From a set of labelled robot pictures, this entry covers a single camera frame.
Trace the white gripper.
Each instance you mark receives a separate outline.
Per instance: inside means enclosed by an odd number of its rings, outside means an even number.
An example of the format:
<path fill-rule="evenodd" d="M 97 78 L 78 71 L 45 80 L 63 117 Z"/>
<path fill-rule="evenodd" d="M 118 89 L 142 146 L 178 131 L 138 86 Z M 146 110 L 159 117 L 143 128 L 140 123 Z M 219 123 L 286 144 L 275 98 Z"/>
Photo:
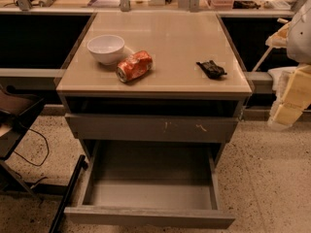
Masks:
<path fill-rule="evenodd" d="M 267 38 L 265 44 L 280 49 L 287 47 L 290 24 L 284 24 Z M 280 73 L 276 85 L 276 100 L 273 102 L 268 125 L 272 129 L 287 129 L 301 117 L 311 105 L 311 66 L 298 65 Z"/>

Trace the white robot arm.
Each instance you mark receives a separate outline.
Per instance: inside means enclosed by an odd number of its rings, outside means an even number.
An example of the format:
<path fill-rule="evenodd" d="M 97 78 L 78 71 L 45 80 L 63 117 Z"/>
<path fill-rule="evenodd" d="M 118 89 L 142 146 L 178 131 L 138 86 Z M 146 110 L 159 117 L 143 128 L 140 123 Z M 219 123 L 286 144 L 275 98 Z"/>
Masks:
<path fill-rule="evenodd" d="M 291 127 L 311 104 L 311 0 L 307 0 L 292 20 L 269 36 L 265 44 L 285 48 L 287 57 L 298 63 L 292 71 L 281 73 L 276 100 L 268 125 L 275 130 Z"/>

